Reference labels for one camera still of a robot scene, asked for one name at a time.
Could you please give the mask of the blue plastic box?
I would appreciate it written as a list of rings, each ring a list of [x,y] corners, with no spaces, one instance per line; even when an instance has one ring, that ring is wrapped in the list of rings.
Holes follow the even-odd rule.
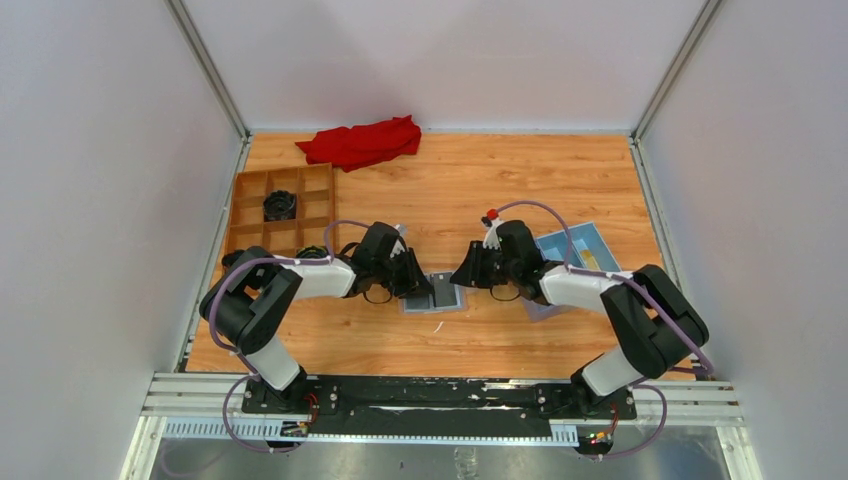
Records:
[[[620,272],[621,267],[610,251],[593,222],[582,223],[569,228],[571,250],[568,261],[589,270]],[[563,261],[567,250],[567,238],[564,231],[542,235],[536,238],[543,257],[551,261]],[[531,323],[564,314],[574,310],[572,306],[543,306],[538,303],[521,300]]]

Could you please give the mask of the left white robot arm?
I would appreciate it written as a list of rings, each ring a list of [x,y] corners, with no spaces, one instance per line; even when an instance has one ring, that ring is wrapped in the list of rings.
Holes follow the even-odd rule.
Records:
[[[212,340],[269,387],[271,404],[293,413],[306,400],[306,372],[277,336],[291,304],[365,297],[374,285],[393,299],[434,291],[403,234],[383,222],[366,226],[362,239],[341,252],[328,250],[320,258],[284,257],[249,247],[205,294],[198,313]]]

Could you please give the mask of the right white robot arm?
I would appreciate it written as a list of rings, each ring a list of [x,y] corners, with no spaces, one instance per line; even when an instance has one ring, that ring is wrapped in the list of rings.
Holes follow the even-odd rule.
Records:
[[[520,220],[490,219],[451,281],[484,290],[511,284],[527,301],[607,317],[616,347],[570,379],[572,406],[584,417],[601,414],[617,391],[673,370],[709,339],[705,322],[661,267],[606,272],[549,260]]]

